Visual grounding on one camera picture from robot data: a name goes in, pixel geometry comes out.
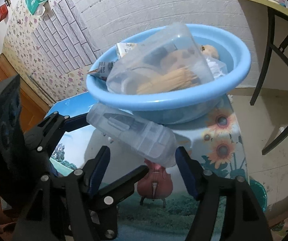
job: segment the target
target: blue plastic basin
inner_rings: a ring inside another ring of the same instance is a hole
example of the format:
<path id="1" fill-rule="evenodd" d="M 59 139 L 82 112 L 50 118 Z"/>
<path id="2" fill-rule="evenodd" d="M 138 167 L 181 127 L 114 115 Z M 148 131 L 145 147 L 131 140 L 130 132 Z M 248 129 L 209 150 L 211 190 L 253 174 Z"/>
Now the blue plastic basin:
<path id="1" fill-rule="evenodd" d="M 105 105 L 133 111 L 134 114 L 159 124 L 183 123 L 209 112 L 217 104 L 219 97 L 245 79 L 250 70 L 251 55 L 245 43 L 232 33 L 207 25 L 187 26 L 198 44 L 209 44 L 218 50 L 220 60 L 227 65 L 226 76 L 207 84 L 174 92 L 122 95 L 108 92 L 105 82 L 87 75 L 86 85 L 89 93 Z M 165 27 L 147 30 L 122 42 L 139 43 L 163 28 Z M 91 70 L 96 69 L 99 62 L 116 60 L 113 46 L 94 63 Z"/>

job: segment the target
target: table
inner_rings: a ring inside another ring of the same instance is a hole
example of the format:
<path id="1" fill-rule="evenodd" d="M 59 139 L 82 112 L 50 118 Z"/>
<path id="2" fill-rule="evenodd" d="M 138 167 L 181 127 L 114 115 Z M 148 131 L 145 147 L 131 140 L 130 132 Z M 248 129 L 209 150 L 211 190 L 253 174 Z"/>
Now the table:
<path id="1" fill-rule="evenodd" d="M 257 86 L 254 90 L 253 96 L 250 101 L 250 105 L 253 106 L 260 93 L 267 70 L 269 68 L 272 51 L 274 51 L 281 58 L 281 60 L 288 66 L 288 58 L 284 55 L 284 51 L 286 47 L 288 46 L 288 35 L 285 37 L 285 39 L 282 41 L 279 47 L 273 44 L 274 33 L 275 33 L 275 16 L 279 16 L 282 19 L 288 21 L 288 9 L 277 3 L 274 3 L 268 0 L 249 0 L 249 1 L 260 3 L 260 4 L 267 6 L 268 19 L 269 19 L 268 21 L 269 28 L 268 28 L 268 36 L 267 36 L 267 44 L 266 44 L 264 61 L 263 61 L 260 77 L 257 82 Z M 278 135 L 268 146 L 266 146 L 262 150 L 262 155 L 266 155 L 267 153 L 269 153 L 278 144 L 280 144 L 287 136 L 288 136 L 288 126 L 280 135 Z"/>
<path id="2" fill-rule="evenodd" d="M 58 111 L 61 115 L 73 117 L 88 112 L 95 103 L 96 100 L 85 92 L 56 103 L 48 114 Z M 205 169 L 222 177 L 235 178 L 242 175 L 248 179 L 240 128 L 226 95 L 205 116 L 169 127 L 175 133 L 179 145 L 184 146 L 190 156 L 197 159 Z M 52 156 L 57 160 L 60 160 L 60 156 L 63 161 L 51 161 L 61 174 L 67 175 L 72 171 L 69 167 L 82 167 L 85 161 L 95 157 L 102 145 L 111 149 L 111 161 L 103 178 L 103 186 L 144 164 L 144 158 L 122 147 L 119 142 L 108 140 L 106 135 L 91 125 L 65 133 Z M 138 241 L 185 239 L 197 210 L 196 201 L 188 195 L 177 166 L 159 169 L 166 173 L 157 179 L 157 188 L 172 189 L 166 203 L 160 199 L 145 199 L 143 205 L 140 205 L 142 197 L 137 192 L 121 202 L 119 237 L 116 240 L 134 240 L 134 236 Z M 224 211 L 225 201 L 222 199 L 213 240 L 219 238 Z"/>

